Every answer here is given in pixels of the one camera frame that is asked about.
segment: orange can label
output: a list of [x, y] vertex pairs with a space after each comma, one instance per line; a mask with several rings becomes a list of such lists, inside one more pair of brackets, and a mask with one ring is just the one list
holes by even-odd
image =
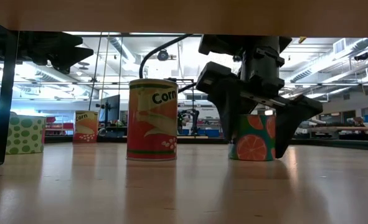
[[98, 112], [76, 111], [74, 142], [93, 143], [97, 141]]
[[177, 149], [177, 84], [130, 83], [127, 158], [172, 159]]

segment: teal can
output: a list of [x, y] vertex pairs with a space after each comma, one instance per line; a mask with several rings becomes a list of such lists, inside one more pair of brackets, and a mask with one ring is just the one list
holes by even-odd
[[229, 144], [229, 158], [242, 161], [275, 159], [276, 116], [240, 115]]

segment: cylindrical can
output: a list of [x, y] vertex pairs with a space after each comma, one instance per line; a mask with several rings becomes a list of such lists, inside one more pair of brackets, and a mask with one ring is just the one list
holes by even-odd
[[127, 159], [165, 161], [177, 152], [177, 83], [139, 79], [130, 82]]
[[73, 142], [94, 143], [98, 134], [98, 112], [76, 111]]
[[272, 161], [275, 158], [275, 116], [245, 114], [229, 144], [229, 158]]

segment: black cable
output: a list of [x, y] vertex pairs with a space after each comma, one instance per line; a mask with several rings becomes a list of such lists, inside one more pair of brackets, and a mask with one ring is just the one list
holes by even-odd
[[99, 49], [101, 48], [101, 41], [102, 41], [102, 32], [101, 32], [101, 36], [99, 37], [99, 44], [98, 44], [98, 51], [97, 51], [97, 61], [95, 61], [95, 72], [94, 72], [94, 77], [92, 79], [92, 89], [91, 89], [91, 95], [90, 95], [90, 104], [88, 106], [88, 110], [91, 110], [91, 102], [92, 102], [92, 95], [94, 93], [94, 88], [95, 88], [95, 81], [97, 80], [97, 68], [98, 68], [98, 60], [99, 60]]
[[182, 93], [183, 91], [188, 90], [188, 89], [190, 89], [190, 88], [192, 88], [192, 87], [194, 87], [194, 86], [196, 86], [196, 82], [194, 82], [194, 83], [192, 83], [192, 84], [190, 84], [190, 85], [188, 85], [188, 86], [185, 86], [185, 87], [180, 88], [180, 89], [178, 90], [178, 93]]
[[147, 55], [145, 55], [144, 59], [142, 60], [141, 62], [141, 66], [139, 66], [139, 78], [144, 78], [143, 76], [143, 72], [144, 72], [144, 66], [145, 66], [145, 63], [146, 61], [152, 56], [154, 55], [156, 52], [162, 50], [162, 49], [165, 49], [166, 47], [169, 47], [179, 41], [182, 41], [183, 39], [191, 36], [192, 34], [184, 34], [180, 37], [177, 37], [175, 38], [174, 40], [170, 40], [169, 42], [165, 43], [165, 44], [162, 44], [160, 45], [159, 47], [156, 47], [155, 49], [153, 49], [152, 51], [150, 51]]

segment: green polka dot box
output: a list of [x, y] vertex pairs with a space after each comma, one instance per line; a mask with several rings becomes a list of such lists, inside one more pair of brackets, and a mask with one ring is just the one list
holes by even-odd
[[43, 152], [44, 138], [45, 117], [11, 114], [6, 154]]

